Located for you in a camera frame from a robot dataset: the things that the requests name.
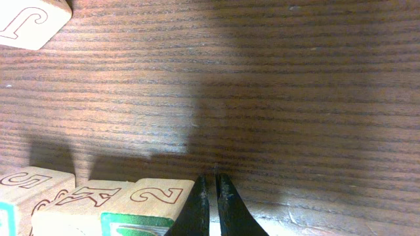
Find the brown wooden surface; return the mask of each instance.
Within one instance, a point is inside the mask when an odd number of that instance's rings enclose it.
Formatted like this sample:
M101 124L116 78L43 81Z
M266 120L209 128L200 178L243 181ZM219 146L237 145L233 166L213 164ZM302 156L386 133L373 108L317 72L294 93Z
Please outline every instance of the brown wooden surface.
M0 47L0 174L231 175L271 235L420 235L420 2L74 0Z

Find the black pointed object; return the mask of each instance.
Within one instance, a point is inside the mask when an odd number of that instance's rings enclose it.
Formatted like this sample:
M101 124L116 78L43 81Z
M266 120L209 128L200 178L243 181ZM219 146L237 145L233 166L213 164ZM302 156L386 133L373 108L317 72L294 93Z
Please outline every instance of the black pointed object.
M165 236L209 235L210 213L205 183L205 177L198 176L177 220Z
M249 213L229 176L216 174L216 188L222 236L268 236Z

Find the letter block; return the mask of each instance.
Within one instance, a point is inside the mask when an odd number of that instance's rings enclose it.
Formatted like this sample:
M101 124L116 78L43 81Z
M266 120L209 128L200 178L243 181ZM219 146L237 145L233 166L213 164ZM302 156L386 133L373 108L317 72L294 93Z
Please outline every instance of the letter block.
M102 213L102 235L164 235L178 218L193 185L191 180L139 180Z
M38 167L0 177L0 235L33 236L33 213L74 188L73 174Z
M72 17L66 0L0 3L0 45L38 50Z
M100 236L100 214L134 183L90 180L32 217L33 232L42 236Z

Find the green square outline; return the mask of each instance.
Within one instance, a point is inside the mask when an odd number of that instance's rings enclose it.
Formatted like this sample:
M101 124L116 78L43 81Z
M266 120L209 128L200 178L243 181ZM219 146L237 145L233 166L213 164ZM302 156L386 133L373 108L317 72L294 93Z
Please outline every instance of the green square outline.
M9 236L16 236L16 221L14 218L14 206L8 203L0 202L0 210L6 210L9 219Z
M111 223L127 223L138 226L171 227L175 222L170 218L139 216L104 212L100 215L102 236L111 236Z

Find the engraved letter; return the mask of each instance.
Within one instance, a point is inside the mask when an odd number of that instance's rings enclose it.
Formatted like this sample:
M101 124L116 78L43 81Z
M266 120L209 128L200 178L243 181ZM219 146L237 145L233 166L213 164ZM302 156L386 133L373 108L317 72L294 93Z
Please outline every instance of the engraved letter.
M66 203L90 199L94 202L94 207L102 206L106 201L108 201L112 196L114 196L121 188L116 189L95 189L90 187L83 187L77 190L75 193L71 194L70 197L66 197L56 204L56 206L62 206Z
M50 176L43 176L39 174L34 174L33 176L25 177L27 175L28 173L26 172L12 174L0 180L0 184L6 185L6 186L19 186L22 188L29 189L33 186L37 186L38 184L43 183L53 178Z
M179 188L169 188L168 193L158 189L156 187L147 187L144 189L137 190L134 192L130 199L136 202L147 201L149 197L155 197L157 200L164 203L175 204L181 195L183 189Z
M31 16L36 24L42 24L48 19L48 14L37 7L28 7L23 9L13 20L6 26L5 30L0 31L0 37L7 37L10 39L17 39L19 35L16 32L19 28L25 24L25 22L31 18Z

